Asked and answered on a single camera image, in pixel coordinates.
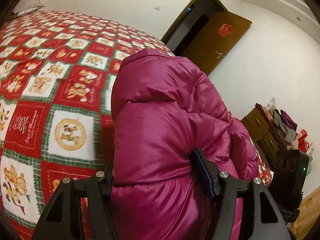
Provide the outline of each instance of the bedspread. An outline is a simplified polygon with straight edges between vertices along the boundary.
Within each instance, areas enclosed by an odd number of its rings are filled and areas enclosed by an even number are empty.
[[[38,11],[0,32],[0,208],[22,239],[64,177],[88,178],[112,156],[113,83],[144,48],[173,56],[147,33],[80,13]],[[82,209],[92,238],[85,199]]]

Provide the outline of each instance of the drawer handle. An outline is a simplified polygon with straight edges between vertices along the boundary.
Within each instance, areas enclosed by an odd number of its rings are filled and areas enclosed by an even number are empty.
[[[257,119],[257,118],[255,118],[256,119],[256,122],[258,123],[258,125],[262,128],[262,125],[261,125],[261,123],[259,122],[259,120]]]
[[[271,143],[271,146],[273,147],[273,149],[275,150],[275,147],[273,145],[273,142],[269,139],[269,142]]]

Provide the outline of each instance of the wooden door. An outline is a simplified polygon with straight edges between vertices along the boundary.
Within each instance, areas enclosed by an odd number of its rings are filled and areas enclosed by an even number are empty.
[[[216,13],[182,53],[207,75],[249,29],[251,21],[228,11]]]

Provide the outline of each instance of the metal bolt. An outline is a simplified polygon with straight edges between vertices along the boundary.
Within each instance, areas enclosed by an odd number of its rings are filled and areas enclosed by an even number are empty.
[[[62,180],[62,182],[63,182],[64,184],[68,184],[70,181],[71,181],[71,179],[70,179],[69,177],[65,177],[65,178]]]
[[[102,178],[102,177],[104,176],[104,172],[103,172],[103,171],[97,171],[97,172],[96,172],[96,176],[97,176],[98,178]]]
[[[219,175],[220,175],[220,177],[222,177],[222,178],[227,178],[227,177],[229,177],[229,174],[228,174],[227,172],[225,172],[225,171],[221,171],[221,172],[219,173]]]
[[[262,183],[262,180],[261,180],[260,178],[254,178],[254,179],[253,179],[253,182],[254,182],[255,184],[261,184],[261,183]]]

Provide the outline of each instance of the drawer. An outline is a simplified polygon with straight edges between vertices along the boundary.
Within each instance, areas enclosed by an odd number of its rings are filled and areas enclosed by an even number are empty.
[[[270,153],[270,157],[272,158],[272,160],[274,161],[276,159],[276,153],[279,151],[279,147],[278,144],[276,142],[276,140],[273,138],[272,134],[269,132],[267,133],[262,140],[264,141],[264,143],[267,145],[268,147],[268,151]]]
[[[248,120],[250,124],[250,130],[254,131],[258,136],[262,135],[269,128],[269,124],[256,108],[253,109],[245,119]]]

